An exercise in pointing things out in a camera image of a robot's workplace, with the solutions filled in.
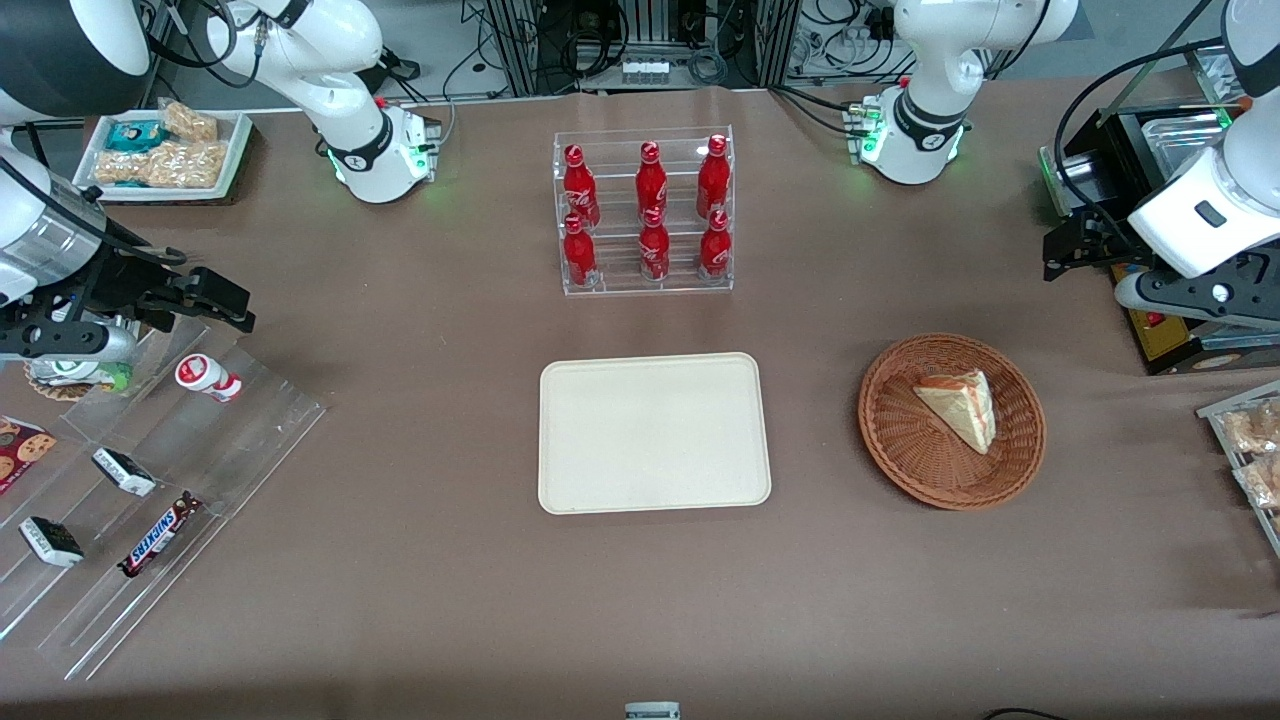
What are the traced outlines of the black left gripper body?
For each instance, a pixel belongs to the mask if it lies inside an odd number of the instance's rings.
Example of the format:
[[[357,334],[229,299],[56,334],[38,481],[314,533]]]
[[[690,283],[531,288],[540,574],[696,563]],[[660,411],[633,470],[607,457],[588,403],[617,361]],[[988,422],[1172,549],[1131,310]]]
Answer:
[[[1103,208],[1078,209],[1078,266],[1107,269],[1120,265],[1130,274],[1160,269],[1160,260],[1126,222]]]

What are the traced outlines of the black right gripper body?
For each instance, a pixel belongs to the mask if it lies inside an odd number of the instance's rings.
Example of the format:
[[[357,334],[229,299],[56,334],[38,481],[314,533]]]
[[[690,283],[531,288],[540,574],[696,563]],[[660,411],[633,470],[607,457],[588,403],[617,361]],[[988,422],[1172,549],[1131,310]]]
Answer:
[[[173,284],[182,278],[163,264],[104,246],[93,255],[93,313],[168,333],[177,316],[204,315],[204,309]]]

